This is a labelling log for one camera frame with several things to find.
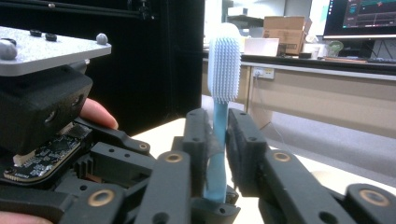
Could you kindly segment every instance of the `floor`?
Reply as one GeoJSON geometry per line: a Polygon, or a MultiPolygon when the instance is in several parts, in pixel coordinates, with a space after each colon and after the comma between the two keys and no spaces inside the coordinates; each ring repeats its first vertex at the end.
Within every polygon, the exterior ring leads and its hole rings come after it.
{"type": "MultiPolygon", "coordinates": [[[[229,107],[244,109],[235,103],[229,103],[229,107]]],[[[203,96],[202,108],[211,119],[211,97],[203,96]]],[[[396,139],[276,112],[262,133],[272,147],[396,188],[396,139]]]]}

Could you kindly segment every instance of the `cardboard box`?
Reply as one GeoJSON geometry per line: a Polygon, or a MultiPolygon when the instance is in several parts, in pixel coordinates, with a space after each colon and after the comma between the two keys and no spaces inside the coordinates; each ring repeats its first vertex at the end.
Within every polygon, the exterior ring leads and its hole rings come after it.
{"type": "Polygon", "coordinates": [[[311,27],[312,21],[304,17],[265,17],[264,38],[279,38],[279,44],[286,44],[286,54],[298,55],[311,27]]]}

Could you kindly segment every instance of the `white bristles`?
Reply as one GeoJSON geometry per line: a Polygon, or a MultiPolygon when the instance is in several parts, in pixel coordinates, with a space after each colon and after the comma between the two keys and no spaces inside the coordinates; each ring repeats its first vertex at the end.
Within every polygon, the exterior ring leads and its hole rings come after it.
{"type": "Polygon", "coordinates": [[[228,103],[238,95],[241,36],[231,23],[222,23],[218,31],[209,43],[207,85],[215,102],[228,103]]]}

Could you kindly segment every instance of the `blue toothbrush handle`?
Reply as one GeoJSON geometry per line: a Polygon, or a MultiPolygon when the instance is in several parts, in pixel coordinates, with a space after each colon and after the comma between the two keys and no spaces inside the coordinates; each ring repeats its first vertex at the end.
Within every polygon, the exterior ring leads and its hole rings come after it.
{"type": "Polygon", "coordinates": [[[222,152],[210,157],[206,170],[204,197],[208,200],[225,203],[227,180],[225,174],[224,149],[228,118],[228,103],[214,103],[213,130],[222,152]]]}

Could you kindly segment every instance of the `power outlet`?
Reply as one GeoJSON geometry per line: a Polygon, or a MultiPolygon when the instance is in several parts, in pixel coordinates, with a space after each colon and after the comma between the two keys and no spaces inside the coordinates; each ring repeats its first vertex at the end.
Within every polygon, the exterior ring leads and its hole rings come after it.
{"type": "Polygon", "coordinates": [[[251,75],[254,77],[274,79],[275,69],[266,67],[252,67],[251,75]]]}

